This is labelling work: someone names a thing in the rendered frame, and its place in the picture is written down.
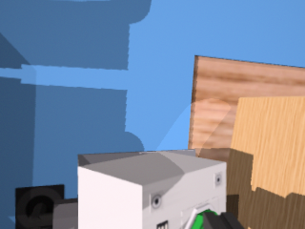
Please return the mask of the blue bench mat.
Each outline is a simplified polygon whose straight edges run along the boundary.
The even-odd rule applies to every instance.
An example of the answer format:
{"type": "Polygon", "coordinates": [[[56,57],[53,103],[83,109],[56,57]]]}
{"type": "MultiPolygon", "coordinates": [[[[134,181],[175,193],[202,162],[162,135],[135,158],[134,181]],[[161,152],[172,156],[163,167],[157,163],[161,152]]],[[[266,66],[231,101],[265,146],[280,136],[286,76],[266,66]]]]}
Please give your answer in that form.
{"type": "Polygon", "coordinates": [[[305,0],[0,0],[0,229],[77,155],[187,150],[194,56],[305,68],[305,0]]]}

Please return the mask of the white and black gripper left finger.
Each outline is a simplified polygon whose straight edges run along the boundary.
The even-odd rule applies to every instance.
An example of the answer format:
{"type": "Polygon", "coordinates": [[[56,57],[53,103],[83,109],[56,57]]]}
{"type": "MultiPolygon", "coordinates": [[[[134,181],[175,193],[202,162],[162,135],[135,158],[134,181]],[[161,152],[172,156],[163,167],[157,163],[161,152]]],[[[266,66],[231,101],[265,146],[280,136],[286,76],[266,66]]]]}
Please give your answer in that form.
{"type": "Polygon", "coordinates": [[[203,212],[203,229],[227,229],[214,212],[203,212]]]}

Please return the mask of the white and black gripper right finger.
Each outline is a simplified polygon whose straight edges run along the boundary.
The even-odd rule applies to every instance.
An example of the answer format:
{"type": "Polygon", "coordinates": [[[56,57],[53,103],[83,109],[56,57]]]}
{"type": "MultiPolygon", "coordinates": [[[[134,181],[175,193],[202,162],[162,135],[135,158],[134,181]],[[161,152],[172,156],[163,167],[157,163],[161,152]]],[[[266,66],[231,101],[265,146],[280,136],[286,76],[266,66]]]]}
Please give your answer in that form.
{"type": "Polygon", "coordinates": [[[232,212],[221,212],[218,216],[227,229],[245,229],[232,212]]]}

